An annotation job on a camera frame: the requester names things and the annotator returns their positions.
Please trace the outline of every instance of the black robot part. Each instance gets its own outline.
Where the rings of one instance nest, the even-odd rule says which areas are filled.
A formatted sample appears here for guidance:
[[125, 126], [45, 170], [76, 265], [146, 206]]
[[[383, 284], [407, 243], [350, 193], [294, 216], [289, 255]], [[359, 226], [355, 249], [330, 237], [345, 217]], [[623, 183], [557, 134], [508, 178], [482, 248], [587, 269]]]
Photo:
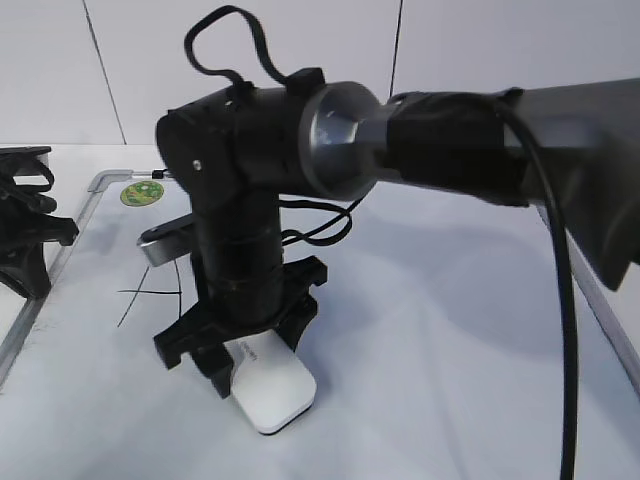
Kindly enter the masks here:
[[[0, 282], [25, 298], [42, 298], [49, 293], [44, 242], [73, 243], [78, 228], [70, 218], [48, 215], [56, 202], [43, 195], [54, 182], [41, 161], [50, 147], [0, 149]], [[40, 176], [46, 184], [18, 184], [18, 176]]]

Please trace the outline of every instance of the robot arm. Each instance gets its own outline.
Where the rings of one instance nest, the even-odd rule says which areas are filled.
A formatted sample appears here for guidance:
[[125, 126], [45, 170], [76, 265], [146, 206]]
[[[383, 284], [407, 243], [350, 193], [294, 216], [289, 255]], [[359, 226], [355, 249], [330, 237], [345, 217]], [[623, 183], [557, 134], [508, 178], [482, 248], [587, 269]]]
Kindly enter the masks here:
[[[196, 60], [195, 37], [230, 13], [247, 20], [281, 87], [256, 88]], [[191, 232], [177, 251], [192, 251], [199, 297], [155, 337], [167, 367], [189, 352], [224, 397], [233, 362], [223, 342], [273, 329], [295, 349], [317, 309], [308, 288], [326, 281], [326, 267], [315, 257], [283, 264], [279, 194], [358, 201], [386, 181], [503, 206], [544, 201], [564, 338], [561, 478], [571, 478], [578, 353], [564, 224], [611, 289], [640, 260], [640, 79], [495, 95], [410, 92], [381, 104], [360, 84], [326, 83], [318, 68], [282, 75], [258, 20], [231, 6], [198, 22], [185, 50], [198, 71], [232, 86], [171, 110], [156, 128], [160, 154], [191, 199], [191, 219], [174, 223]], [[142, 239], [170, 233], [167, 224]]]

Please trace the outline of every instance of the metal edge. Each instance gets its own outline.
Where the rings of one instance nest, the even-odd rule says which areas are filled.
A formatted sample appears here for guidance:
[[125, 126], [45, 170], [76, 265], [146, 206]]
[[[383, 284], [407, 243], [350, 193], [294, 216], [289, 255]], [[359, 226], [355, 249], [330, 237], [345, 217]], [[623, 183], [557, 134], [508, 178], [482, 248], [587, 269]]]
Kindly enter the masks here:
[[[538, 207], [538, 214], [548, 227], [549, 223], [544, 207]], [[616, 352], [622, 367], [625, 369], [627, 376], [629, 377], [629, 381], [631, 382], [633, 389], [640, 397], [640, 356], [633, 347], [629, 337], [627, 337], [624, 328], [620, 325], [618, 317], [602, 293], [601, 288], [598, 286], [598, 283], [587, 265], [585, 258], [582, 256], [582, 253], [580, 253], [577, 244], [570, 235], [568, 236], [568, 239], [569, 257], [571, 259], [573, 277], [586, 298], [591, 311], [600, 325], [600, 328], [607, 337], [607, 340], [609, 340], [613, 350]]]
[[93, 177], [87, 191], [90, 193], [102, 193], [114, 182], [129, 180], [133, 176], [133, 170], [104, 170]]
[[[79, 243], [84, 233], [84, 229], [89, 223], [93, 212], [100, 203], [102, 194], [107, 190], [109, 185], [116, 182], [124, 182], [132, 178], [150, 178], [151, 172], [134, 172], [133, 170], [105, 170], [98, 173], [87, 188], [88, 198], [78, 213], [76, 224], [80, 233], [73, 245], [62, 247], [56, 255], [51, 267], [49, 268], [49, 277], [51, 279], [52, 288], [56, 280], [60, 276], [62, 269], [71, 257], [75, 246]], [[37, 300], [27, 300], [22, 309], [18, 313], [16, 320], [13, 322], [7, 335], [0, 344], [0, 387], [4, 384], [9, 376], [11, 367], [13, 366], [18, 354], [22, 350], [27, 336], [31, 332], [38, 314], [42, 310], [47, 298]]]

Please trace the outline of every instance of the white object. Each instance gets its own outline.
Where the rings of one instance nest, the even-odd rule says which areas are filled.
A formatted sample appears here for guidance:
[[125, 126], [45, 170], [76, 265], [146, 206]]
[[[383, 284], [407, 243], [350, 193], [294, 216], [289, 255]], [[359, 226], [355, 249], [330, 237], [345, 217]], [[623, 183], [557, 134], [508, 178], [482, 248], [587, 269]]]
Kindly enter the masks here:
[[276, 433], [305, 412], [316, 381], [273, 330], [237, 340], [231, 394], [260, 433]]

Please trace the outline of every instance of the round sticker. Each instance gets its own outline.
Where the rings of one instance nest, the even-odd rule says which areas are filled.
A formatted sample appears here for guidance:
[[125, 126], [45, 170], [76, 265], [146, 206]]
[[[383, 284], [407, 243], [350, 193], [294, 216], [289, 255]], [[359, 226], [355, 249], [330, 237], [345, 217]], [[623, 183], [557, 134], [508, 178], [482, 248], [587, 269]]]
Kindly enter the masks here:
[[128, 207], [146, 207], [157, 202], [164, 194], [164, 187], [158, 182], [145, 180], [134, 183], [125, 188], [120, 194], [120, 200]]

